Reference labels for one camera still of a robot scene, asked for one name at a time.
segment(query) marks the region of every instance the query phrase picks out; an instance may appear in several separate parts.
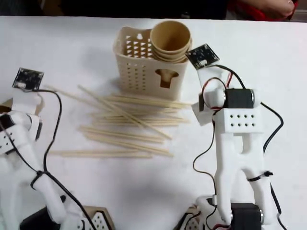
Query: white plastic basket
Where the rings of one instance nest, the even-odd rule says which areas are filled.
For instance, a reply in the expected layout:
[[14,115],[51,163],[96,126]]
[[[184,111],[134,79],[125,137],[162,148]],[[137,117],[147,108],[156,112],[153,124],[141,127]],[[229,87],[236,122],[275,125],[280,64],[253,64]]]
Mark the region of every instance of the white plastic basket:
[[[151,29],[121,28],[113,45],[120,87],[135,94],[177,100],[188,61],[185,59],[182,63],[173,64],[155,60],[149,38],[150,31]],[[162,74],[171,74],[171,81],[163,82]]]

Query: cable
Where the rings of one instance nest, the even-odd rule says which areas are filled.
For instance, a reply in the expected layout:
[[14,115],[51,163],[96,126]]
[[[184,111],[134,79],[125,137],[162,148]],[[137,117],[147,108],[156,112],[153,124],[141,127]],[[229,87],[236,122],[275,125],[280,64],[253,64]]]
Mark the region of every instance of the cable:
[[52,146],[52,144],[54,143],[55,141],[55,137],[56,137],[56,134],[57,134],[57,131],[58,131],[58,127],[59,127],[59,122],[60,122],[60,119],[61,119],[61,114],[62,114],[62,101],[61,101],[61,98],[60,96],[55,92],[55,91],[50,91],[50,90],[35,90],[34,92],[50,92],[50,93],[53,93],[57,96],[58,100],[59,100],[59,115],[58,115],[58,119],[57,119],[57,123],[56,123],[56,127],[55,127],[55,130],[54,130],[54,134],[53,134],[53,138],[52,138],[52,141],[50,142],[50,144],[48,145],[48,148],[44,154],[44,163],[43,163],[43,168],[44,168],[44,171],[41,172],[41,171],[37,171],[35,170],[24,158],[23,156],[21,155],[21,153],[19,152],[19,150],[17,149],[17,147],[15,146],[10,134],[6,131],[6,129],[4,129],[1,121],[0,121],[0,127],[2,128],[2,130],[4,130],[6,136],[9,138],[14,150],[16,151],[17,155],[22,159],[22,161],[30,168],[32,169],[33,171],[36,172],[37,175],[42,175],[42,174],[46,174],[51,180],[53,180],[77,205],[78,207],[81,209],[81,211],[83,212],[83,214],[85,215],[85,217],[87,218],[87,220],[89,221],[91,227],[95,230],[95,225],[94,223],[92,222],[90,216],[87,214],[86,210],[83,208],[82,204],[80,203],[80,201],[55,177],[53,176],[48,170],[47,170],[47,155],[48,155],[48,152]]
[[229,88],[229,84],[231,82],[232,76],[233,76],[233,73],[229,72],[227,83],[226,83],[226,88]]
[[246,89],[245,86],[244,86],[244,84],[243,84],[243,81],[241,80],[241,78],[239,77],[239,75],[237,75],[237,73],[234,72],[232,69],[230,69],[230,68],[228,68],[228,67],[226,67],[226,66],[222,66],[222,65],[210,65],[210,66],[206,66],[206,67],[207,67],[207,68],[210,68],[210,67],[218,67],[218,68],[225,69],[225,70],[231,72],[231,73],[237,78],[237,80],[239,81],[241,87],[242,87],[243,89]]
[[187,226],[188,226],[188,223],[190,222],[190,220],[192,220],[192,219],[194,219],[194,218],[196,218],[196,217],[198,217],[198,216],[200,216],[200,215],[201,215],[201,211],[199,211],[199,212],[198,212],[197,214],[195,214],[194,216],[190,217],[190,218],[188,219],[188,221],[187,221],[185,227],[184,227],[184,230],[187,230]]
[[[211,66],[207,66],[208,68],[209,67],[219,67],[221,69],[225,69],[231,73],[233,73],[233,75],[237,78],[237,80],[239,81],[241,87],[243,89],[246,89],[245,88],[245,85],[243,83],[243,81],[241,80],[241,78],[230,68],[226,67],[226,66],[222,66],[222,65],[211,65]],[[272,134],[269,136],[269,138],[265,141],[264,145],[263,145],[263,155],[265,154],[265,150],[267,149],[267,146],[268,144],[270,143],[270,141],[273,139],[273,137],[276,135],[276,133],[283,127],[283,118],[275,111],[273,110],[272,108],[268,107],[265,103],[261,102],[260,103],[263,107],[265,107],[266,109],[268,109],[269,111],[271,111],[272,113],[274,113],[278,119],[280,120],[280,124],[278,125],[278,127],[272,132]],[[280,215],[282,214],[282,209],[279,205],[279,202],[278,202],[278,199],[276,197],[276,194],[274,192],[274,189],[273,189],[273,186],[272,184],[270,183],[270,186],[271,186],[271,195],[273,197],[273,200],[275,202],[275,205],[276,205],[276,208],[277,208],[277,211],[278,211],[278,214],[277,214],[277,220],[278,220],[278,223],[280,224],[280,226],[284,229],[284,230],[287,230],[287,228],[283,225],[282,221],[280,220]]]
[[211,173],[209,173],[209,172],[200,171],[200,170],[198,170],[198,169],[195,168],[195,162],[197,161],[197,159],[198,159],[199,157],[203,156],[204,154],[206,154],[206,153],[211,149],[211,147],[212,147],[212,145],[213,145],[213,142],[214,142],[214,135],[215,135],[215,122],[214,122],[214,121],[212,121],[212,125],[213,125],[213,134],[212,134],[212,140],[211,140],[210,146],[208,147],[208,149],[207,149],[205,152],[201,153],[200,155],[198,155],[198,156],[194,159],[194,161],[193,161],[193,169],[194,169],[196,172],[198,172],[198,173],[204,173],[204,174],[206,174],[206,175],[208,175],[208,176],[211,177],[211,179],[212,179],[212,181],[213,181],[213,185],[214,185],[214,194],[216,195],[216,186],[215,186],[215,180],[214,180],[213,175],[212,175]]
[[[208,83],[209,83],[210,81],[212,81],[212,80],[218,80],[219,82],[221,82],[221,83],[223,84],[224,89],[225,89],[225,90],[227,89],[225,83],[224,83],[221,79],[219,79],[219,78],[217,78],[217,77],[209,78],[209,79],[204,83],[204,85],[203,85],[203,87],[202,87],[202,90],[201,90],[202,96],[204,95],[203,93],[205,92],[206,86],[207,86]],[[220,110],[220,109],[221,109],[220,107],[210,107],[210,106],[208,106],[208,104],[207,104],[206,101],[205,101],[205,98],[203,98],[203,102],[204,102],[204,104],[205,104],[209,109],[213,109],[213,110]]]
[[58,101],[59,101],[59,115],[58,115],[56,127],[54,129],[53,138],[52,138],[50,144],[48,145],[48,147],[47,147],[47,149],[45,151],[44,160],[43,160],[44,171],[48,171],[47,170],[47,155],[49,153],[49,150],[50,150],[51,146],[53,145],[53,142],[56,139],[57,131],[58,131],[58,128],[59,128],[59,122],[60,122],[61,116],[62,116],[62,100],[61,100],[60,96],[55,91],[52,91],[52,90],[35,90],[34,92],[49,92],[49,93],[53,93],[54,95],[56,95],[56,97],[58,98]]
[[17,155],[21,158],[21,160],[33,171],[35,171],[37,173],[37,171],[24,159],[24,157],[21,155],[21,153],[18,151],[18,149],[16,148],[14,141],[12,140],[10,134],[6,131],[6,129],[4,128],[2,122],[0,121],[0,127],[1,129],[5,132],[5,135],[8,137],[8,139],[10,140],[10,143],[12,144],[12,146],[14,147],[14,150],[16,151]]

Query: beige cup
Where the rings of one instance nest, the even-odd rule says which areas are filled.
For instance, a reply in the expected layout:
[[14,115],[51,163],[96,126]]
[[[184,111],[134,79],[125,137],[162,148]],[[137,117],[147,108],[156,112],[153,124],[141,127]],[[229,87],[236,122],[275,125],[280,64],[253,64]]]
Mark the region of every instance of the beige cup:
[[164,57],[160,56],[154,50],[152,52],[153,52],[153,55],[155,56],[156,60],[165,61],[165,62],[169,62],[169,63],[180,63],[180,62],[182,62],[183,60],[186,59],[185,55],[181,55],[181,56],[177,57],[176,59],[169,59],[169,58],[164,58]]
[[191,49],[191,42],[186,50],[183,50],[182,52],[178,54],[165,54],[165,53],[159,52],[156,49],[152,49],[152,50],[153,50],[153,53],[157,55],[158,57],[161,57],[162,59],[167,59],[171,62],[172,60],[177,60],[177,59],[181,59],[182,57],[185,57],[185,53],[188,52],[190,49]]
[[189,29],[177,21],[164,21],[157,24],[150,32],[152,49],[157,52],[176,55],[185,52],[190,46]]

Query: person's hand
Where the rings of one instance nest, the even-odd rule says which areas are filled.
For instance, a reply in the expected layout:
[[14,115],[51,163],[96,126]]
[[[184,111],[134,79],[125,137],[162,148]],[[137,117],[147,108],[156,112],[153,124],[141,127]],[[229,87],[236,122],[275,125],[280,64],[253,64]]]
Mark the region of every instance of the person's hand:
[[271,18],[286,18],[293,13],[294,4],[291,0],[239,0],[256,7]]

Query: black wire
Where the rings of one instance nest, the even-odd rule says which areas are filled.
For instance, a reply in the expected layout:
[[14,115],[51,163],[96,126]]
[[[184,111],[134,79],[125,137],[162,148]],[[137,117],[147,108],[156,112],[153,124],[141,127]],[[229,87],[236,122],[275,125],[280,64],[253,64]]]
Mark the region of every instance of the black wire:
[[184,227],[184,230],[187,230],[188,223],[189,223],[192,219],[194,219],[194,218],[196,218],[196,217],[198,217],[198,216],[200,216],[200,215],[201,215],[201,211],[199,211],[199,212],[198,212],[197,214],[195,214],[194,216],[190,217],[190,218],[188,219],[188,221],[187,221],[185,227]]
[[[198,169],[195,168],[195,162],[196,162],[196,160],[197,160],[199,157],[201,157],[201,156],[203,156],[204,154],[206,154],[206,153],[212,148],[212,145],[213,145],[213,143],[214,143],[214,135],[215,135],[215,122],[214,122],[213,120],[212,120],[212,126],[213,126],[213,134],[212,134],[212,140],[211,140],[210,146],[208,147],[208,149],[207,149],[206,151],[204,151],[203,153],[201,153],[200,155],[198,155],[198,156],[194,159],[194,161],[193,161],[193,169],[194,169],[196,172],[198,172],[198,173],[204,173],[204,174],[206,174],[206,175],[208,175],[208,176],[211,177],[211,179],[212,179],[212,181],[213,181],[213,185],[214,185],[214,195],[216,195],[216,185],[215,185],[215,179],[214,179],[213,175],[212,175],[211,173],[209,173],[209,172],[200,171],[200,170],[198,170]],[[208,225],[208,219],[209,219],[210,216],[212,216],[212,215],[216,212],[216,208],[217,208],[217,206],[215,206],[213,212],[210,213],[210,214],[206,217],[206,225],[207,225],[207,228],[208,228],[209,230],[212,230],[212,229],[211,229],[211,228],[209,227],[209,225]]]
[[207,215],[207,217],[206,217],[206,225],[207,225],[207,228],[209,229],[209,230],[212,230],[210,227],[209,227],[209,225],[208,225],[208,219],[209,219],[209,217],[210,216],[212,216],[215,212],[216,212],[216,209],[217,209],[217,205],[214,207],[214,210],[212,211],[212,213],[210,213],[209,215]]
[[50,179],[53,180],[79,206],[79,208],[81,209],[87,220],[89,221],[90,225],[95,230],[96,228],[94,223],[92,222],[90,216],[87,214],[86,210],[83,208],[80,201],[70,191],[68,191],[68,189],[54,175],[52,175],[48,171],[46,172],[46,175],[49,176]]
[[59,122],[60,122],[61,116],[62,116],[62,100],[61,100],[60,96],[55,91],[52,91],[52,90],[35,90],[34,92],[50,92],[50,93],[53,93],[54,95],[56,95],[56,97],[58,98],[58,101],[59,101],[59,115],[58,115],[58,119],[57,119],[57,124],[56,124],[56,127],[54,129],[52,140],[51,140],[50,144],[48,145],[48,147],[45,151],[44,160],[43,160],[44,171],[48,171],[48,169],[47,169],[47,155],[49,153],[51,146],[53,145],[53,142],[56,139],[56,135],[57,135],[58,127],[59,127]]
[[232,69],[230,69],[230,68],[228,68],[228,67],[226,67],[226,66],[222,66],[222,65],[210,65],[210,66],[207,66],[207,68],[209,68],[209,67],[218,67],[218,68],[225,69],[225,70],[231,72],[231,73],[237,78],[237,80],[239,81],[241,87],[242,87],[243,89],[245,89],[245,86],[244,86],[244,84],[243,84],[243,81],[241,80],[241,78],[239,77],[239,75],[237,75],[237,73],[234,72]]
[[200,155],[198,155],[198,156],[194,159],[194,161],[193,161],[193,169],[194,169],[196,172],[198,172],[198,173],[204,173],[204,174],[206,174],[206,175],[208,175],[208,176],[211,177],[211,179],[212,179],[212,181],[213,181],[213,185],[214,185],[214,194],[216,195],[216,186],[215,186],[215,180],[214,180],[213,175],[212,175],[211,173],[209,173],[209,172],[200,171],[200,170],[198,170],[198,169],[195,168],[195,162],[197,161],[197,159],[198,159],[199,157],[203,156],[204,154],[206,154],[206,153],[211,149],[211,147],[212,147],[212,145],[213,145],[213,142],[214,142],[214,135],[215,135],[215,123],[214,123],[214,121],[212,121],[212,125],[213,125],[213,135],[212,135],[212,140],[211,140],[210,146],[208,147],[208,149],[207,149],[206,151],[204,151],[203,153],[201,153]]
[[[245,85],[243,83],[243,81],[241,80],[241,78],[237,75],[237,73],[235,73],[232,69],[226,67],[226,66],[222,66],[222,65],[211,65],[211,66],[207,66],[208,68],[209,67],[219,67],[221,69],[225,69],[229,72],[231,72],[235,77],[236,79],[239,81],[241,87],[243,89],[246,89],[245,88]],[[283,118],[275,111],[273,110],[272,108],[270,108],[269,106],[267,106],[265,103],[261,102],[260,103],[263,107],[265,107],[266,109],[268,109],[269,111],[271,111],[272,113],[274,113],[278,119],[280,120],[280,124],[278,125],[278,127],[272,132],[272,134],[269,136],[269,138],[265,141],[264,145],[263,145],[263,155],[265,154],[265,150],[267,149],[267,146],[268,144],[270,143],[270,141],[273,139],[273,137],[276,135],[276,133],[283,127]],[[275,205],[276,205],[276,208],[277,208],[277,211],[278,211],[278,214],[277,214],[277,220],[278,220],[278,223],[281,225],[281,227],[284,229],[284,230],[287,230],[287,228],[283,225],[283,223],[281,222],[280,220],[280,215],[282,214],[282,209],[280,207],[280,204],[278,202],[278,199],[276,197],[276,194],[274,192],[274,189],[273,189],[273,186],[272,184],[270,183],[270,186],[271,186],[271,195],[273,197],[273,200],[275,202]]]
[[37,170],[35,170],[25,159],[24,157],[21,155],[21,153],[18,151],[16,145],[14,144],[14,141],[12,140],[10,134],[6,131],[6,129],[3,127],[2,122],[0,121],[0,127],[1,129],[5,132],[5,135],[9,138],[10,143],[12,144],[14,150],[16,151],[17,155],[21,158],[21,160],[33,171],[35,171],[37,173]]
[[[77,205],[78,207],[81,209],[81,211],[83,212],[83,214],[85,215],[85,217],[87,218],[87,220],[89,221],[90,225],[92,226],[92,228],[95,230],[95,225],[92,222],[90,216],[87,214],[86,210],[83,208],[82,204],[80,203],[80,201],[54,176],[52,175],[48,170],[47,170],[47,155],[48,152],[52,146],[52,144],[55,141],[56,138],[56,134],[58,131],[58,127],[59,127],[59,122],[61,119],[61,115],[62,115],[62,100],[60,98],[60,96],[55,92],[55,91],[50,91],[50,90],[35,90],[33,92],[50,92],[53,93],[57,96],[58,101],[59,101],[59,115],[58,115],[58,119],[57,119],[57,124],[54,130],[54,134],[53,134],[53,138],[52,141],[50,142],[50,144],[47,147],[47,150],[44,154],[44,163],[43,163],[43,167],[44,167],[44,174],[46,174],[51,180],[53,180]],[[0,122],[0,126],[1,128],[4,130],[5,134],[7,135],[7,137],[9,138],[14,150],[16,151],[16,153],[18,154],[18,156],[22,159],[22,161],[33,171],[35,171],[38,174],[38,171],[35,170],[24,158],[23,156],[20,154],[19,150],[17,149],[17,147],[15,146],[13,140],[11,139],[11,136],[9,135],[9,133],[7,133],[7,131],[4,129],[2,123]]]

